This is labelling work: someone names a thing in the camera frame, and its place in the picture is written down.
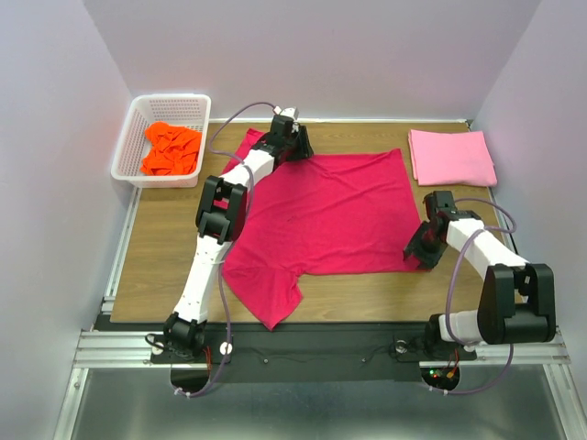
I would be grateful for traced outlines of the magenta red t-shirt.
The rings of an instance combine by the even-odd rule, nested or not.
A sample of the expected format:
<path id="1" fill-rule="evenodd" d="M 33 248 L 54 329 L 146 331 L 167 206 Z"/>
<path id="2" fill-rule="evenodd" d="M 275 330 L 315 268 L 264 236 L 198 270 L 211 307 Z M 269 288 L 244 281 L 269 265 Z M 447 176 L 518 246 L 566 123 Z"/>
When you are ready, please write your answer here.
<path id="1" fill-rule="evenodd" d="M 304 274 L 416 271 L 404 247 L 419 226 L 400 149 L 286 162 L 256 183 L 223 277 L 273 329 L 302 301 Z"/>

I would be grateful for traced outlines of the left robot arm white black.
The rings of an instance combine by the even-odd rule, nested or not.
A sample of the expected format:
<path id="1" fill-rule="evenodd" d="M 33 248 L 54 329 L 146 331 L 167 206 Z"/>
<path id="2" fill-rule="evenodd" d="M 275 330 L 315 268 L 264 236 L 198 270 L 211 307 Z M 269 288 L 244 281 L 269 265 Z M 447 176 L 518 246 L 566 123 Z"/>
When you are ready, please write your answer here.
<path id="1" fill-rule="evenodd" d="M 298 122 L 298 109 L 273 109 L 270 129 L 253 143 L 246 156 L 220 150 L 236 165 L 205 180 L 195 224 L 194 259 L 183 293 L 163 325 L 160 342 L 153 346 L 185 361 L 198 359 L 204 350 L 204 331 L 210 295 L 231 246 L 240 237 L 257 183 L 284 162 L 313 156 L 307 128 Z"/>

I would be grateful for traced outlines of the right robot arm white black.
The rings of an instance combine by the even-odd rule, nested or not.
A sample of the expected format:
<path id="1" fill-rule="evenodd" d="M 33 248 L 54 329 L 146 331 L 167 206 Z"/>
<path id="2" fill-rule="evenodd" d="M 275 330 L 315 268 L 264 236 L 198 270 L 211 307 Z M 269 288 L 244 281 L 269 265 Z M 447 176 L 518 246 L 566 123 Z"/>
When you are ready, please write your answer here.
<path id="1" fill-rule="evenodd" d="M 404 259 L 419 270 L 431 270 L 447 248 L 458 251 L 458 263 L 468 261 L 482 278 L 479 305 L 454 313 L 452 299 L 459 269 L 452 271 L 445 311 L 431 316 L 422 347 L 442 358 L 455 345 L 476 347 L 547 343 L 556 333 L 555 280 L 546 264 L 531 263 L 495 237 L 472 210 L 460 210 L 450 191 L 433 191 L 424 198 L 426 220 L 404 248 Z"/>

